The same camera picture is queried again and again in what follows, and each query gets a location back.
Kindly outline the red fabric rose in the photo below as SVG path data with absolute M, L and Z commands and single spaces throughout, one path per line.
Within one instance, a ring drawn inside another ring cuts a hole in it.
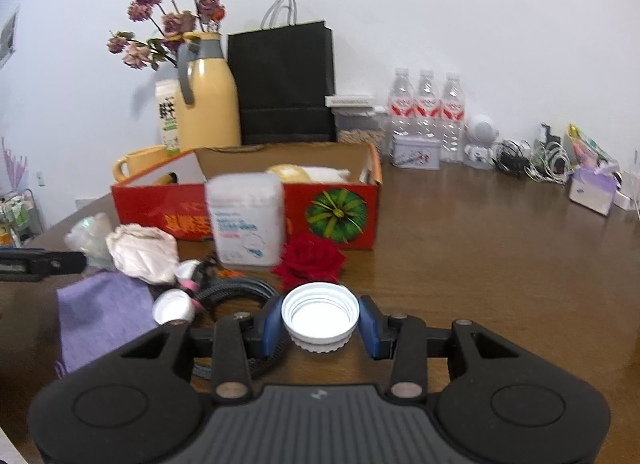
M 277 267 L 272 269 L 281 282 L 282 291 L 292 291 L 306 283 L 337 284 L 346 257 L 332 239 L 312 234 L 292 237 L 283 247 Z

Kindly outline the water bottle right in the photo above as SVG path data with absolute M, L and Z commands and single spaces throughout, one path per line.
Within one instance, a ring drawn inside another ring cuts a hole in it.
M 460 156 L 463 124 L 465 118 L 465 94 L 458 74 L 448 72 L 442 97 L 440 98 L 440 118 L 442 118 L 442 161 L 456 163 Z

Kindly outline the water bottle middle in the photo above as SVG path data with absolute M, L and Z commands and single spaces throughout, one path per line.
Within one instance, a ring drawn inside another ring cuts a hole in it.
M 440 135 L 440 98 L 435 86 L 435 75 L 431 69 L 420 70 L 413 102 L 416 125 L 420 135 L 429 139 L 438 139 Z

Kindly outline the black paper bag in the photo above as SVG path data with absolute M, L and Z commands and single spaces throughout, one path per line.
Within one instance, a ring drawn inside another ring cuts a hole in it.
M 332 29 L 300 24 L 296 0 L 276 0 L 257 30 L 228 37 L 244 145 L 334 142 L 326 98 L 335 93 Z

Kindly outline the iridescent plastic bag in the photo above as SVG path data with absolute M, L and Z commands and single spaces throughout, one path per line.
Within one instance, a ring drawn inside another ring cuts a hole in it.
M 106 238 L 113 232 L 110 218 L 106 213 L 97 213 L 78 221 L 64 237 L 65 245 L 80 251 L 93 269 L 113 270 L 113 258 L 108 251 Z

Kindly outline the purple cloth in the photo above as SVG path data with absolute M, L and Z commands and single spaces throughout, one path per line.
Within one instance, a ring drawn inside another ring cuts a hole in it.
M 149 286 L 120 272 L 102 271 L 56 291 L 60 358 L 66 376 L 152 331 Z

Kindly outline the yellow white plush toy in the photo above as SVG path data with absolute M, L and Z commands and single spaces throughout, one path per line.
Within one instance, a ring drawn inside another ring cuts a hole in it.
M 267 172 L 278 176 L 282 183 L 341 183 L 350 176 L 349 170 L 291 164 L 274 165 Z

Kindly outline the white robot figurine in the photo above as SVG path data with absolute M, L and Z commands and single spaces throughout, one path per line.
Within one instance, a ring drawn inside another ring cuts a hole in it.
M 477 114 L 466 120 L 463 164 L 480 170 L 494 168 L 492 146 L 498 135 L 495 121 L 486 115 Z

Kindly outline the small printed tin box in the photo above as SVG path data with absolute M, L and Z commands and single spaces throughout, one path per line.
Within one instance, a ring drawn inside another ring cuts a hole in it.
M 394 135 L 392 165 L 400 169 L 438 170 L 442 143 L 424 135 Z

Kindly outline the water bottle left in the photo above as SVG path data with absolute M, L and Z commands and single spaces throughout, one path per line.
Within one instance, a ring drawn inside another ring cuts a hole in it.
M 414 101 L 407 68 L 395 69 L 395 77 L 387 98 L 387 109 L 392 120 L 393 136 L 406 137 L 410 135 L 414 117 Z

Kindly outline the yellow mug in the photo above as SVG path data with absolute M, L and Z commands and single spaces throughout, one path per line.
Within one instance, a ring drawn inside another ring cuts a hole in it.
M 116 182 L 122 182 L 137 173 L 163 163 L 169 157 L 165 145 L 153 145 L 137 150 L 119 158 L 112 173 Z

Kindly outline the purple tissue pack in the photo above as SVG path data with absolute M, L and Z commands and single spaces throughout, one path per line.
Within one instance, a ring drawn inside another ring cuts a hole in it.
M 590 167 L 578 167 L 570 182 L 568 198 L 598 215 L 606 217 L 611 210 L 617 192 L 617 181 Z

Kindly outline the white milk carton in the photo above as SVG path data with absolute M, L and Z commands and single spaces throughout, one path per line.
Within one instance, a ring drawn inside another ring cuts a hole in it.
M 175 79 L 157 81 L 155 85 L 155 102 L 160 120 L 160 142 L 166 146 L 170 155 L 180 151 L 176 114 L 178 88 L 178 81 Z

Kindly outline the clear seed container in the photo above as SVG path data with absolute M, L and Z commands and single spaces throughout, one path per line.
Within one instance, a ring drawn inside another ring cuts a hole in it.
M 345 144 L 372 144 L 383 156 L 387 146 L 387 112 L 383 107 L 334 108 L 337 141 Z

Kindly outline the small white bottle cap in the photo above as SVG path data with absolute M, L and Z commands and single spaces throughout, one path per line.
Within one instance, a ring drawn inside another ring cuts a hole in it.
M 176 321 L 192 323 L 195 317 L 194 302 L 180 289 L 164 291 L 153 303 L 152 317 L 158 325 Z

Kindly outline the dried rose bouquet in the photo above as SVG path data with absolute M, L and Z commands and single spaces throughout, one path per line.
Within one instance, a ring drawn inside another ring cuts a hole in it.
M 128 20 L 149 23 L 155 34 L 149 38 L 129 30 L 110 34 L 106 49 L 135 70 L 160 65 L 178 65 L 178 50 L 194 32 L 217 32 L 227 15 L 220 0 L 131 0 Z

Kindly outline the white power strip charger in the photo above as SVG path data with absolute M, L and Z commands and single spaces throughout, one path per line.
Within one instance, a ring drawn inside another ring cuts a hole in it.
M 639 213 L 639 173 L 622 171 L 618 176 L 618 189 L 614 195 L 614 205 L 623 211 Z

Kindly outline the water bottle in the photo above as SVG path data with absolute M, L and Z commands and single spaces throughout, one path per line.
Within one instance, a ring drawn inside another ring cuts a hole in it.
M 435 86 L 435 75 L 431 69 L 420 70 L 413 102 L 416 125 L 420 135 L 429 139 L 438 139 L 440 135 L 440 98 Z
M 395 77 L 387 98 L 387 109 L 392 120 L 393 136 L 406 137 L 410 135 L 414 117 L 414 101 L 407 68 L 395 69 Z
M 460 156 L 463 124 L 465 118 L 465 94 L 458 74 L 448 72 L 442 97 L 440 98 L 440 118 L 442 118 L 442 161 L 456 163 Z

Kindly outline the white cotton swab container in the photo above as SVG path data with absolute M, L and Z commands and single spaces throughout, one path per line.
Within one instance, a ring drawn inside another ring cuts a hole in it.
M 226 173 L 205 183 L 216 254 L 223 265 L 270 269 L 285 238 L 284 190 L 268 172 Z

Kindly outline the large white bottle cap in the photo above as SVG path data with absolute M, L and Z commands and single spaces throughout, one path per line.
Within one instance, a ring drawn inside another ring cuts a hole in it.
M 358 326 L 358 298 L 343 285 L 312 282 L 289 291 L 282 322 L 295 345 L 313 354 L 340 350 Z

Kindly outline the white cloth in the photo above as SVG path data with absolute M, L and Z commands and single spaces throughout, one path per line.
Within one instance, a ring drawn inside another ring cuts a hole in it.
M 177 240 L 154 227 L 122 224 L 106 237 L 114 267 L 152 285 L 171 284 L 179 265 Z

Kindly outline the yellow thermos jug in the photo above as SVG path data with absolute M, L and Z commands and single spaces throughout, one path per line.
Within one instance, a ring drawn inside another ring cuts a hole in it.
M 180 151 L 241 145 L 238 89 L 218 32 L 186 32 L 177 52 Z

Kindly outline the white flat box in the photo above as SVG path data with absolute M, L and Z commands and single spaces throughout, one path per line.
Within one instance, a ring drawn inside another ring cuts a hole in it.
M 329 108 L 366 108 L 374 106 L 374 98 L 367 94 L 334 94 L 324 98 Z

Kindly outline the colourful snack bag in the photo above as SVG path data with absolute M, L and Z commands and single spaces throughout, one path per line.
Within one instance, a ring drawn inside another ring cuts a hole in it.
M 576 125 L 569 124 L 566 135 L 570 140 L 570 150 L 575 167 L 597 170 L 614 161 L 611 155 L 602 150 L 596 141 L 585 135 Z

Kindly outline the red cardboard box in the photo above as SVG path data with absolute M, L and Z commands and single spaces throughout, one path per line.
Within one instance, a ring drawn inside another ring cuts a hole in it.
M 112 186 L 121 223 L 196 241 L 221 234 L 257 253 L 314 234 L 374 245 L 382 171 L 371 144 L 286 143 L 197 149 Z

